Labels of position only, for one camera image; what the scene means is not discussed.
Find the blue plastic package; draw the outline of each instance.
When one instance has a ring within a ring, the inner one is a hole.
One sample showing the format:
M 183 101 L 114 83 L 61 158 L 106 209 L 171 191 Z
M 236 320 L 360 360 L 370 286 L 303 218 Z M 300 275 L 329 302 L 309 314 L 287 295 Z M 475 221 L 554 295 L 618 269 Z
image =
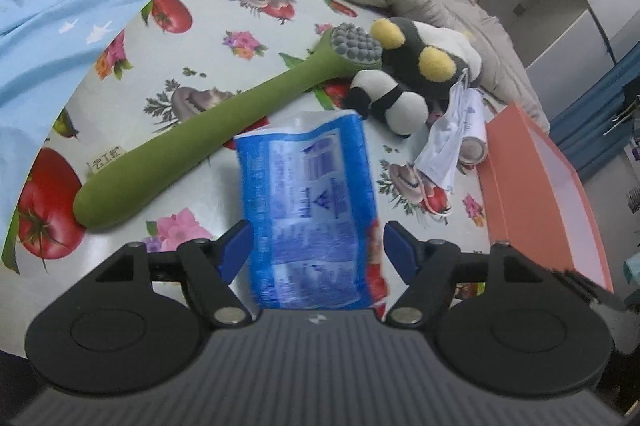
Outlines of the blue plastic package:
M 251 284 L 271 309 L 363 309 L 376 204 L 360 117 L 305 112 L 236 137 Z

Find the light blue bed sheet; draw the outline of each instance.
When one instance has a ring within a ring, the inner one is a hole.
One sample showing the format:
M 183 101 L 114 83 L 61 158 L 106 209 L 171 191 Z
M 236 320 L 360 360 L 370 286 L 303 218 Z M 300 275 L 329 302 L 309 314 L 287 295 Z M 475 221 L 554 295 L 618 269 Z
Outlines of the light blue bed sheet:
M 0 249 L 51 125 L 149 0 L 0 0 Z

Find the floral tablecloth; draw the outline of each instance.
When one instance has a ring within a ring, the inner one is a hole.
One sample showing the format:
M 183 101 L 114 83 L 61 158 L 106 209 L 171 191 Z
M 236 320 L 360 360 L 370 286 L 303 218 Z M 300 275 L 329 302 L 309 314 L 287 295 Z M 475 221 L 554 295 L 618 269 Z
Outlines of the floral tablecloth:
M 0 348 L 23 355 L 33 317 L 129 241 L 173 250 L 217 237 L 242 218 L 233 142 L 211 155 L 125 225 L 86 232 L 70 217 L 81 183 L 154 135 L 278 75 L 305 59 L 328 28 L 369 28 L 379 14 L 343 0 L 153 0 L 119 33 L 56 120 L 23 189 L 0 265 Z M 257 123 L 304 110 L 340 109 L 348 88 L 332 80 Z M 489 251 L 475 171 L 456 174 L 446 200 L 398 189 L 398 171 L 423 147 L 427 129 L 402 140 L 364 122 L 378 219 L 400 221 L 420 239 L 441 238 L 466 252 Z M 387 258 L 387 307 L 404 290 Z M 177 284 L 155 284 L 182 300 Z M 246 272 L 232 287 L 252 308 Z

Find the penguin plush toy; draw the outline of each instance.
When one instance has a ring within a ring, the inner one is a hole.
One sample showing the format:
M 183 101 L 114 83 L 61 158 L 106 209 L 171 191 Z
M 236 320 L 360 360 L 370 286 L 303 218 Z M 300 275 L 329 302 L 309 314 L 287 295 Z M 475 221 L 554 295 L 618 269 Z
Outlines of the penguin plush toy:
M 358 72 L 344 104 L 396 135 L 407 138 L 420 129 L 429 103 L 446 109 L 449 89 L 465 70 L 471 86 L 479 82 L 482 60 L 460 32 L 394 17 L 374 21 L 370 33 L 382 45 L 383 69 Z

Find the barcode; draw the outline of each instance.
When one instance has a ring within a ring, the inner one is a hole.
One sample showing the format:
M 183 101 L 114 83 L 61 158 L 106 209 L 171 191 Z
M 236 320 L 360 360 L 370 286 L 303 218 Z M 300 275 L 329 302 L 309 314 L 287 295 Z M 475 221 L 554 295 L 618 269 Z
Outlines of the barcode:
M 333 151 L 325 151 L 319 155 L 307 155 L 304 163 L 305 176 L 308 181 L 316 181 L 323 175 L 335 171 Z

